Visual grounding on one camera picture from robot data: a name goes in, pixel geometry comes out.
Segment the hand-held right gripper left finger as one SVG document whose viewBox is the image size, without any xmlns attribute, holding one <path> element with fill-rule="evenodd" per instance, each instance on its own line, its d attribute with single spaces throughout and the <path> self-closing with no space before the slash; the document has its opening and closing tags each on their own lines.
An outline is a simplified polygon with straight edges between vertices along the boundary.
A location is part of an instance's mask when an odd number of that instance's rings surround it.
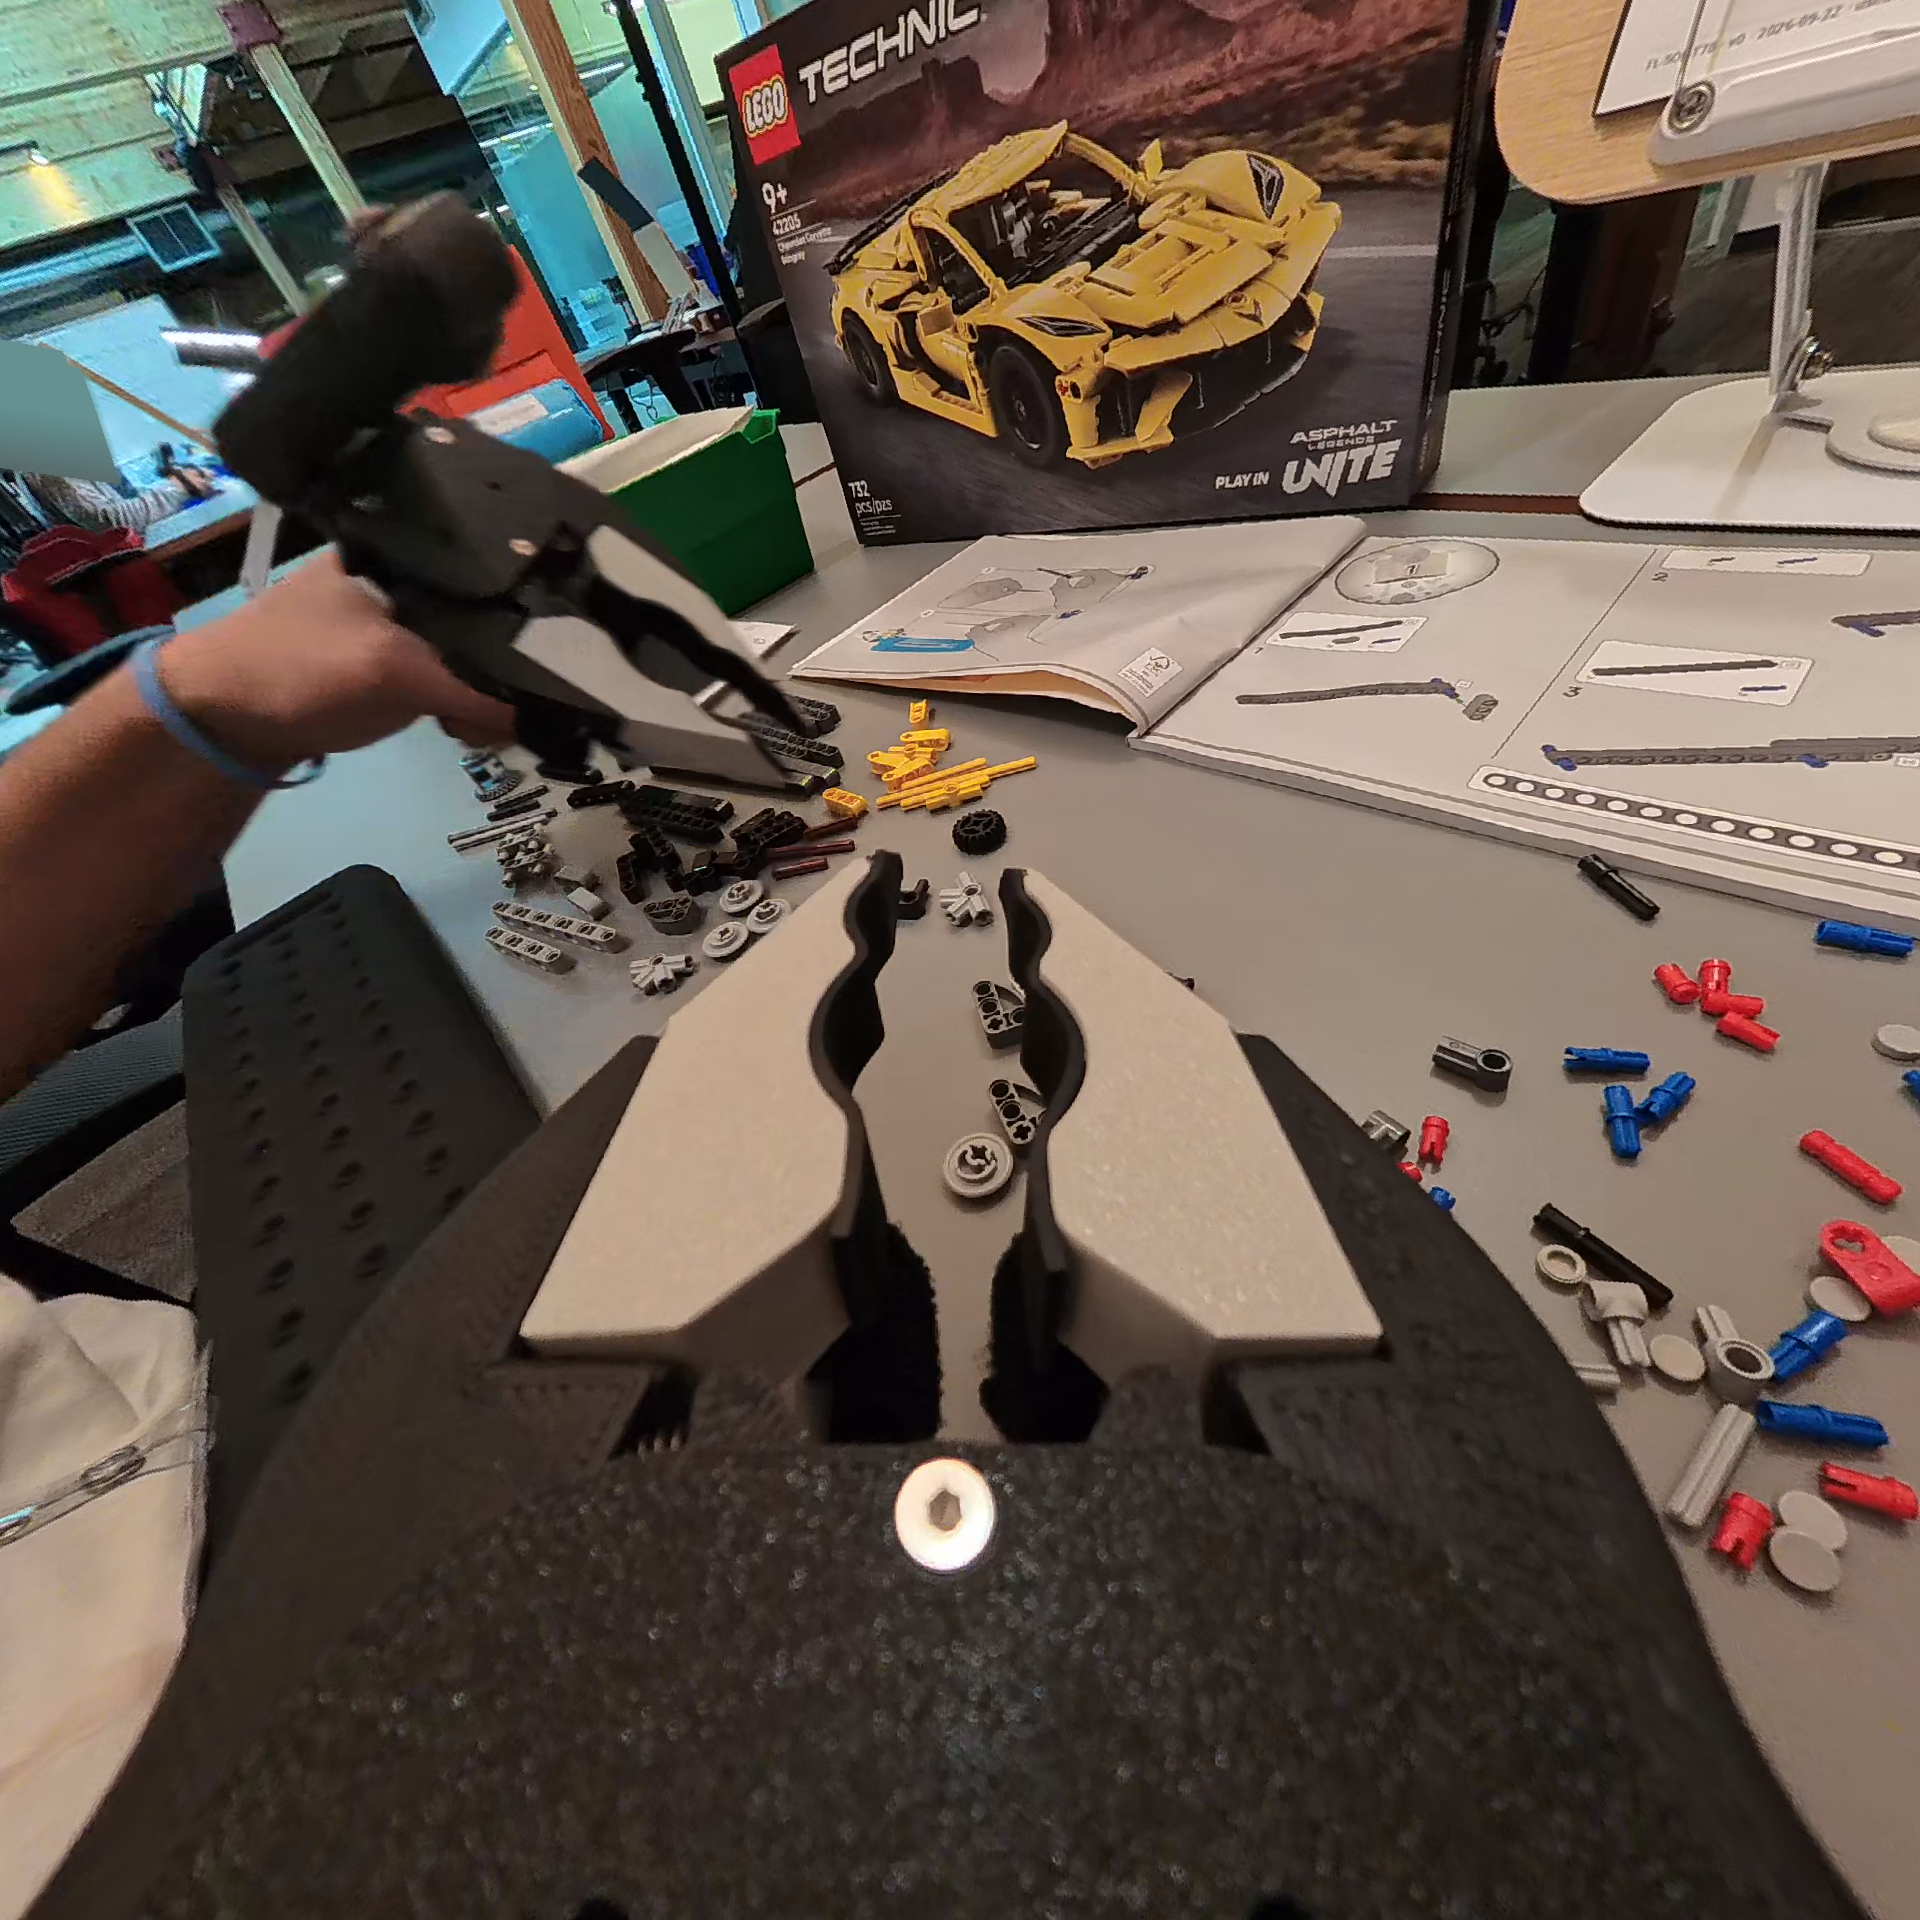
<svg viewBox="0 0 1920 1920">
<path fill-rule="evenodd" d="M 668 1019 L 521 1317 L 533 1354 L 785 1381 L 880 1321 L 856 1078 L 901 877 L 899 852 L 847 863 Z"/>
</svg>

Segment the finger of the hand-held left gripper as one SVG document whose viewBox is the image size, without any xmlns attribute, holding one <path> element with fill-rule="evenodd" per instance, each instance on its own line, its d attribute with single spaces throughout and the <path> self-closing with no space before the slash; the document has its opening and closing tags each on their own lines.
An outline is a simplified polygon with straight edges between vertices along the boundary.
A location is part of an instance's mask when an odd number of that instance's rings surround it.
<svg viewBox="0 0 1920 1920">
<path fill-rule="evenodd" d="M 582 610 L 637 671 L 665 682 L 659 660 L 679 658 L 692 689 L 721 684 L 782 729 L 809 732 L 804 711 L 735 650 L 729 617 L 672 557 L 600 524 L 582 545 L 582 564 Z"/>
<path fill-rule="evenodd" d="M 555 701 L 587 713 L 593 737 L 659 777 L 692 777 L 720 785 L 815 794 L 832 782 L 817 763 L 774 750 L 773 732 L 798 732 L 761 717 L 744 692 L 686 662 L 672 650 L 641 647 L 660 682 L 625 658 L 615 637 L 581 614 L 544 614 L 528 622 L 512 658 Z"/>
</svg>

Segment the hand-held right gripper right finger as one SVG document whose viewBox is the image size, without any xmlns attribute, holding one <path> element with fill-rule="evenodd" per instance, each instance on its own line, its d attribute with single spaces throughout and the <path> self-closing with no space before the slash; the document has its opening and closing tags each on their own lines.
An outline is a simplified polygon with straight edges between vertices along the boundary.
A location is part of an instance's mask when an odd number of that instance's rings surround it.
<svg viewBox="0 0 1920 1920">
<path fill-rule="evenodd" d="M 1230 1019 L 1035 871 L 999 877 L 1041 1097 L 1021 1295 L 1035 1364 L 1373 1354 L 1382 1324 Z"/>
</svg>

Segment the row of dark grey lego beams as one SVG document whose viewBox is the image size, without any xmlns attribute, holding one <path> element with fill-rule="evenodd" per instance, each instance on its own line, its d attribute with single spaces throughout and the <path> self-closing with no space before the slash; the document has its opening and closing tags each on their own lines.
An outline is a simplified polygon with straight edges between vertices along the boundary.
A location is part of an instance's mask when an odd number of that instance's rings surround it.
<svg viewBox="0 0 1920 1920">
<path fill-rule="evenodd" d="M 840 727 L 840 711 L 835 703 L 806 697 L 795 700 L 795 708 L 800 713 L 798 727 L 783 727 L 773 715 L 751 708 L 733 713 L 729 722 L 758 740 L 788 786 L 806 794 L 838 786 L 845 756 L 832 737 Z"/>
</svg>

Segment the person's left forearm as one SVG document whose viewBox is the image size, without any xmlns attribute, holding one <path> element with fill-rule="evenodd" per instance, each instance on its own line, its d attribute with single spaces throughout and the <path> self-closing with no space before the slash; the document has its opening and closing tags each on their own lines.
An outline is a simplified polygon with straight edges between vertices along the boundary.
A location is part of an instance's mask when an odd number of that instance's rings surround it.
<svg viewBox="0 0 1920 1920">
<path fill-rule="evenodd" d="M 191 899 L 268 794 L 190 758 L 117 666 L 3 773 L 3 1093 L 112 1005 L 127 956 Z"/>
</svg>

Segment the black lego set box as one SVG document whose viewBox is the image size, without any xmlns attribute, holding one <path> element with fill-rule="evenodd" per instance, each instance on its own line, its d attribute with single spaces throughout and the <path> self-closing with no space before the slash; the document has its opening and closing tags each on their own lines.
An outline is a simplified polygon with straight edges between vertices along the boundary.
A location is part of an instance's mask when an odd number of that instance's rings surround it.
<svg viewBox="0 0 1920 1920">
<path fill-rule="evenodd" d="M 860 542 L 1391 511 L 1497 5 L 817 3 L 715 59 Z"/>
</svg>

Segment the lego instruction booklet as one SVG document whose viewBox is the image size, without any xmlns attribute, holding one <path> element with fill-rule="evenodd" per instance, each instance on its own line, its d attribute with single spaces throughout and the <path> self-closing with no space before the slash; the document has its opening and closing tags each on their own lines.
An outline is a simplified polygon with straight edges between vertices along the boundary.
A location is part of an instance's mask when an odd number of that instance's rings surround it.
<svg viewBox="0 0 1920 1920">
<path fill-rule="evenodd" d="M 1143 751 L 1916 932 L 1913 548 L 993 535 L 795 682 L 1048 697 Z"/>
</svg>

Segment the red thin lego liftarm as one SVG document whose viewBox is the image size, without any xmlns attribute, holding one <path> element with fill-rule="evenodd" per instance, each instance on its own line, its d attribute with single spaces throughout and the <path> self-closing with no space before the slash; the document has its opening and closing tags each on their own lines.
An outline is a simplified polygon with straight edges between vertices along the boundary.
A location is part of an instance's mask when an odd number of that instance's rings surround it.
<svg viewBox="0 0 1920 1920">
<path fill-rule="evenodd" d="M 1827 1220 L 1817 1245 L 1872 1314 L 1899 1317 L 1917 1308 L 1917 1241 L 1885 1238 L 1847 1219 Z"/>
</svg>

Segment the person's left hand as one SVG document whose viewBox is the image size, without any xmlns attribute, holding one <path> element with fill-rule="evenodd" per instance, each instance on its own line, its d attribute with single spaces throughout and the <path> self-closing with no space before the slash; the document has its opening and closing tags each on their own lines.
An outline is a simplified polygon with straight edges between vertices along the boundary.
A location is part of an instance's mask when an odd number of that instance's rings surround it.
<svg viewBox="0 0 1920 1920">
<path fill-rule="evenodd" d="M 517 732 L 507 703 L 456 678 L 381 593 L 328 556 L 179 630 L 160 674 L 207 737 L 272 774 L 425 717 L 473 748 L 504 746 Z"/>
</svg>

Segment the green plastic bin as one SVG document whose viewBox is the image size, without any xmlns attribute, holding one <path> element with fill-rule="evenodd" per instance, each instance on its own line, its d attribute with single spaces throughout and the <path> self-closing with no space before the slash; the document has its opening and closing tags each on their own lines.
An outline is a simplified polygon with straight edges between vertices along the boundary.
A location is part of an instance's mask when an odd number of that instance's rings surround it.
<svg viewBox="0 0 1920 1920">
<path fill-rule="evenodd" d="M 611 497 L 729 614 L 814 572 L 779 413 L 753 411 L 724 445 Z"/>
</svg>

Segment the blue padded bag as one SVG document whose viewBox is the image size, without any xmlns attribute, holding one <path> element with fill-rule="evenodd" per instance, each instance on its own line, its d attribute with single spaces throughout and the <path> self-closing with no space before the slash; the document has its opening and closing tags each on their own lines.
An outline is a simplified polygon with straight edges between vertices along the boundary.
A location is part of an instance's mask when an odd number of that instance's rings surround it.
<svg viewBox="0 0 1920 1920">
<path fill-rule="evenodd" d="M 607 437 L 599 413 L 563 378 L 480 407 L 467 423 L 550 463 L 599 449 Z"/>
</svg>

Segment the orange red box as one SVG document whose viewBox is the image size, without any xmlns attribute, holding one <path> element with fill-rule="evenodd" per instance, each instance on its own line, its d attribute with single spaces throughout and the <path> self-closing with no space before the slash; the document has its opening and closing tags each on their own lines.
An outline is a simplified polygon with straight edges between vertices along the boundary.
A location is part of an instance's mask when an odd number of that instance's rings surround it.
<svg viewBox="0 0 1920 1920">
<path fill-rule="evenodd" d="M 521 393 L 529 393 L 552 379 L 564 381 L 597 428 L 597 438 L 607 442 L 612 428 L 584 371 L 568 347 L 568 338 L 545 305 L 536 276 L 513 246 L 507 246 L 513 271 L 513 302 L 501 322 L 497 347 L 486 371 L 467 385 L 438 389 L 436 407 L 445 419 L 477 419 L 485 409 L 497 407 Z"/>
</svg>

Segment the blue wristband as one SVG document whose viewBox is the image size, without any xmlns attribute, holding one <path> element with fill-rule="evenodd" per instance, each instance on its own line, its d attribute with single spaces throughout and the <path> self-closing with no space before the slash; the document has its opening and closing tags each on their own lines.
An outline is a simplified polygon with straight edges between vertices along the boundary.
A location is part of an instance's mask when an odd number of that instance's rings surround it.
<svg viewBox="0 0 1920 1920">
<path fill-rule="evenodd" d="M 160 653 L 173 630 L 148 628 L 135 636 L 127 651 L 127 671 L 135 694 L 143 713 L 179 746 L 190 758 L 198 762 L 212 774 L 229 785 L 245 786 L 252 794 L 275 794 L 313 785 L 327 769 L 327 756 L 308 756 L 288 771 L 272 774 L 252 763 L 229 755 L 212 737 L 207 737 L 175 701 L 160 674 Z"/>
</svg>

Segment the white shirt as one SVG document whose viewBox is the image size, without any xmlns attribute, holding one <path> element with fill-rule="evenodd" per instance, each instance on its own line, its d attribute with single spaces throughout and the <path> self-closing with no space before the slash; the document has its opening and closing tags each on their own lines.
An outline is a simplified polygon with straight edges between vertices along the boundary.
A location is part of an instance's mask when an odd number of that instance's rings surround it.
<svg viewBox="0 0 1920 1920">
<path fill-rule="evenodd" d="M 175 1666 L 207 1426 L 190 1309 L 3 1281 L 3 1915 L 40 1895 Z"/>
</svg>

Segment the white sign stand base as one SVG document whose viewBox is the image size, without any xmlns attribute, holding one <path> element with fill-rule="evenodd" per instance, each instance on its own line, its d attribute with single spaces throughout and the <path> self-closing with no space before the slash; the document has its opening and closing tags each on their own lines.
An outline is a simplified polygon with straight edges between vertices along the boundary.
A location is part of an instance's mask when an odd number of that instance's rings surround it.
<svg viewBox="0 0 1920 1920">
<path fill-rule="evenodd" d="M 1775 210 L 1767 372 L 1668 407 L 1579 499 L 1631 527 L 1916 537 L 1917 369 L 1832 372 L 1812 321 L 1827 163 L 1788 172 Z"/>
</svg>

